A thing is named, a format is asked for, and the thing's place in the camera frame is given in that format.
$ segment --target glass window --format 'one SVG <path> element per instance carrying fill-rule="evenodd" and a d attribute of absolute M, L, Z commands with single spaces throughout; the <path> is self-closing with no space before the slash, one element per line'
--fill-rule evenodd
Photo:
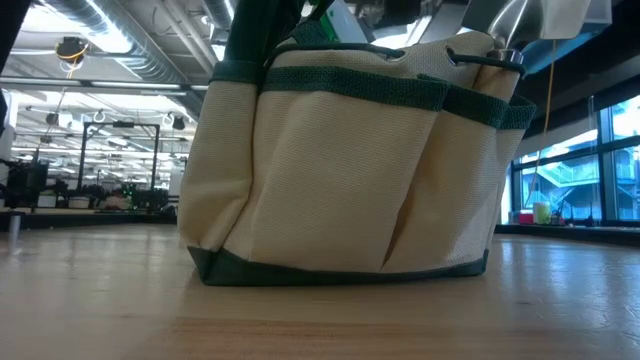
<path fill-rule="evenodd" d="M 593 129 L 589 130 L 583 134 L 572 137 L 571 139 L 565 140 L 563 142 L 557 143 L 555 145 L 551 145 L 547 148 L 542 149 L 542 158 L 548 158 L 552 156 L 562 155 L 569 153 L 574 150 L 584 149 L 597 145 L 598 139 L 598 130 Z M 520 159 L 521 164 L 526 164 L 532 161 L 538 160 L 538 152 L 532 152 L 527 154 Z"/>
<path fill-rule="evenodd" d="M 562 215 L 575 219 L 602 218 L 600 207 L 600 172 L 595 155 L 555 162 L 538 168 L 535 189 L 532 182 L 535 168 L 522 170 L 522 208 L 532 209 L 535 202 L 549 202 L 552 211 L 562 209 Z"/>
<path fill-rule="evenodd" d="M 640 146 L 614 152 L 619 220 L 640 220 Z"/>
<path fill-rule="evenodd" d="M 613 140 L 640 135 L 640 96 L 611 107 Z"/>

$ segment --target ductwork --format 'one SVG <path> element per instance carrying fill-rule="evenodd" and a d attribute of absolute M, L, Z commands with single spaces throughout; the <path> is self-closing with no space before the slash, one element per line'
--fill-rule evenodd
<path fill-rule="evenodd" d="M 40 0 L 48 9 L 75 22 L 92 43 L 109 53 L 131 55 L 116 59 L 147 82 L 188 83 L 149 34 L 117 0 Z M 188 92 L 172 100 L 182 104 L 190 116 L 198 118 L 202 98 Z"/>
<path fill-rule="evenodd" d="M 229 31 L 237 0 L 202 0 L 204 10 L 216 29 Z"/>

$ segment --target wooden table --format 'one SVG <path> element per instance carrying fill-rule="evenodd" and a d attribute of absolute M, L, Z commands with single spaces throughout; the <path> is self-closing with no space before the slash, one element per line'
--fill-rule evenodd
<path fill-rule="evenodd" d="M 640 252 L 496 236 L 484 276 L 206 287 L 175 226 L 0 240 L 0 359 L 640 359 Z"/>

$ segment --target canvas tote bag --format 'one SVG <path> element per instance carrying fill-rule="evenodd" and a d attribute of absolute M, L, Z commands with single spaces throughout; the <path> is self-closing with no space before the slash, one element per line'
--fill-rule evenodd
<path fill-rule="evenodd" d="M 482 274 L 535 112 L 512 96 L 521 69 L 486 59 L 492 48 L 477 32 L 400 50 L 336 44 L 313 19 L 255 61 L 228 48 L 180 196 L 202 281 Z"/>

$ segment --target red object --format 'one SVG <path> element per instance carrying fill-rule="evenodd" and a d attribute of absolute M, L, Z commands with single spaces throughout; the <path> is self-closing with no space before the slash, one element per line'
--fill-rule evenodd
<path fill-rule="evenodd" d="M 533 214 L 519 214 L 518 224 L 533 224 Z"/>

